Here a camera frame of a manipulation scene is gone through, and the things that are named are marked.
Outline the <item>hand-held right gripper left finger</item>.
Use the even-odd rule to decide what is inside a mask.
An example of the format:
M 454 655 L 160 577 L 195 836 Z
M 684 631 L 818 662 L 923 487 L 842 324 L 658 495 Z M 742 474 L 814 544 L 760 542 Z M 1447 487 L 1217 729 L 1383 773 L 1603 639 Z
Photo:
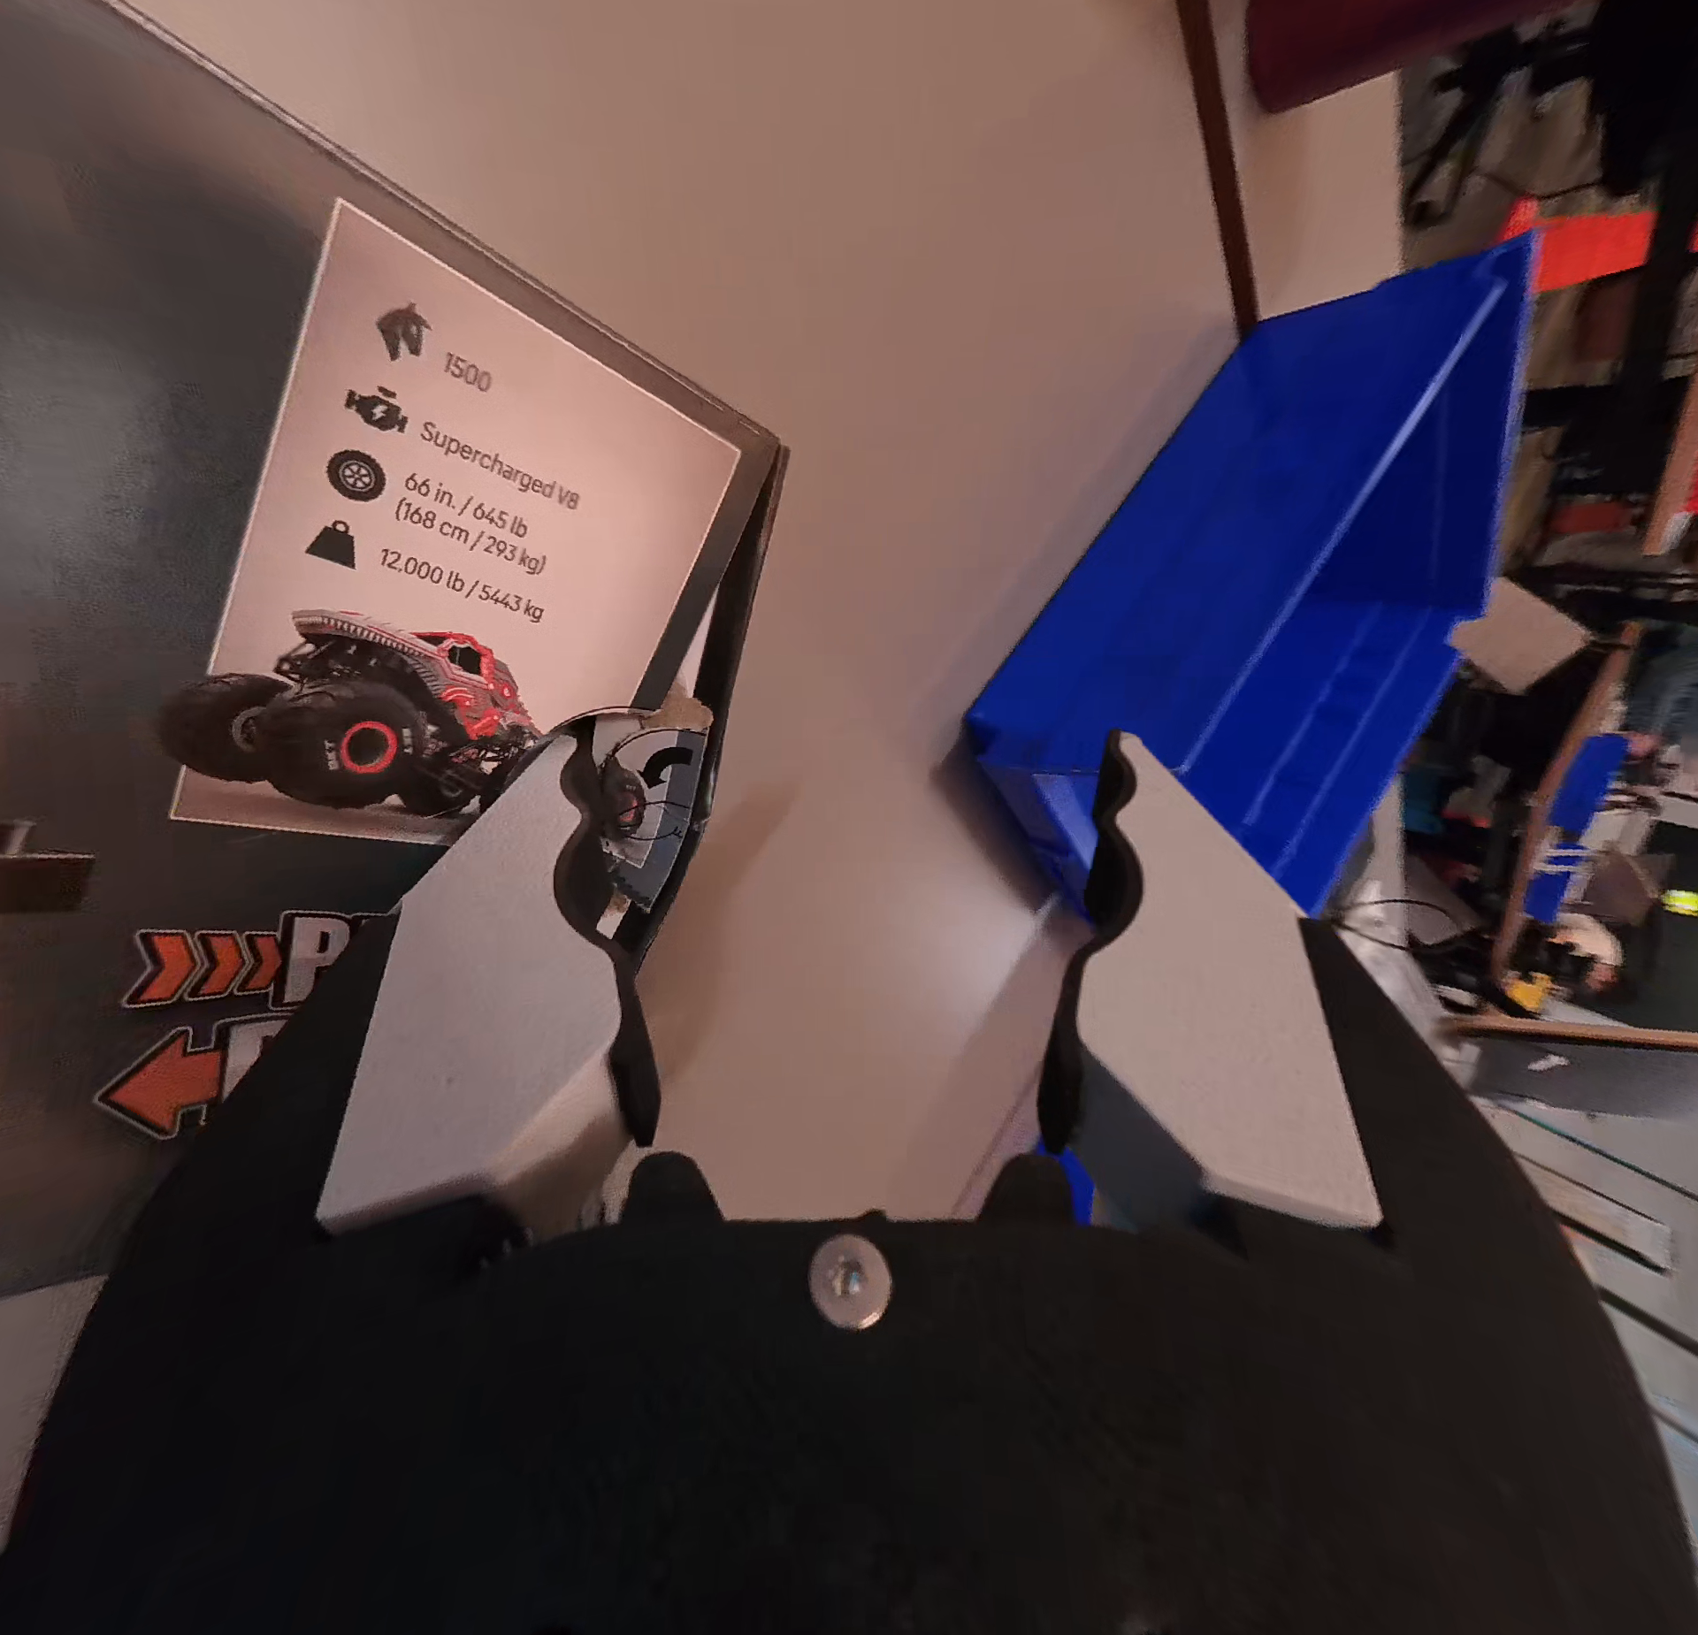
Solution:
M 396 911 L 329 1163 L 331 1233 L 493 1200 L 542 1237 L 583 1227 L 657 1137 L 660 1073 L 612 902 L 596 738 L 549 738 Z

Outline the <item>small blue bin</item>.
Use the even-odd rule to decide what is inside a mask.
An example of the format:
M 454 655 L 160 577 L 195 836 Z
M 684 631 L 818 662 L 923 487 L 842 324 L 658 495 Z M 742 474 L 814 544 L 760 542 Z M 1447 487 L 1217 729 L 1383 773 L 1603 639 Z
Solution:
M 1548 806 L 1531 812 L 1517 882 L 1519 910 L 1527 921 L 1556 925 L 1560 913 L 1580 898 L 1601 855 L 1601 847 L 1589 843 L 1591 830 L 1618 785 L 1628 752 L 1626 734 L 1587 738 Z

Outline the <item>white desk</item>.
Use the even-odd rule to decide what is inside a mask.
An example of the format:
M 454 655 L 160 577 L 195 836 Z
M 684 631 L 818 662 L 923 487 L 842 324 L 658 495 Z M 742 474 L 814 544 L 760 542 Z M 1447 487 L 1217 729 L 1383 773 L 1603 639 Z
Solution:
M 662 1139 L 974 1207 L 1075 933 L 960 723 L 1233 337 L 1174 0 L 105 3 L 791 448 Z M 102 1279 L 4 1299 L 4 1519 Z

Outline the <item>large blue plastic bin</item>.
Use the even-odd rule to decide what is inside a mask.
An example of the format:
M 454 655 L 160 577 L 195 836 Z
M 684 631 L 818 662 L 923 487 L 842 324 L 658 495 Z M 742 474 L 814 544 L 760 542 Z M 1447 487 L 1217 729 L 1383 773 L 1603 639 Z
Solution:
M 1539 254 L 1264 322 L 978 695 L 968 754 L 1081 915 L 1118 730 L 1321 925 L 1490 600 Z

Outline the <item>grey card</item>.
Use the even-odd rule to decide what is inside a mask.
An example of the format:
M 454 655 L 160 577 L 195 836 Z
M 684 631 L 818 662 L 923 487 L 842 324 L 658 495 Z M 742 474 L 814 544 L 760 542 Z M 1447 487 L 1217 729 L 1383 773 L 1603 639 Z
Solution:
M 1459 621 L 1449 635 L 1463 664 L 1509 695 L 1529 693 L 1591 643 L 1581 623 L 1507 579 L 1494 581 L 1480 618 Z

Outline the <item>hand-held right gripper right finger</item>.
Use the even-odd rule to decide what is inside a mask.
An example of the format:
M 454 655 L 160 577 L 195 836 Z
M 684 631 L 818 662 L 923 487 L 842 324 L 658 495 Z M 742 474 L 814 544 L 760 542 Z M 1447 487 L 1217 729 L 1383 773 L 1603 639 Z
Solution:
M 1248 1205 L 1321 1229 L 1385 1213 L 1307 956 L 1309 919 L 1128 732 L 1093 799 L 1087 943 L 1038 1087 L 1118 1229 Z

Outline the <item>dark toy truck box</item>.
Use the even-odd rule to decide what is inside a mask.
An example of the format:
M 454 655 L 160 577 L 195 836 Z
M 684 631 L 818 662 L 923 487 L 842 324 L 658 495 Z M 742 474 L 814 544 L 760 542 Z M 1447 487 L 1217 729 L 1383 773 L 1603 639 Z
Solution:
M 294 917 L 431 857 L 179 822 L 203 670 L 337 195 L 394 193 L 107 0 L 4 0 L 4 1299 L 90 1285 L 285 995 Z

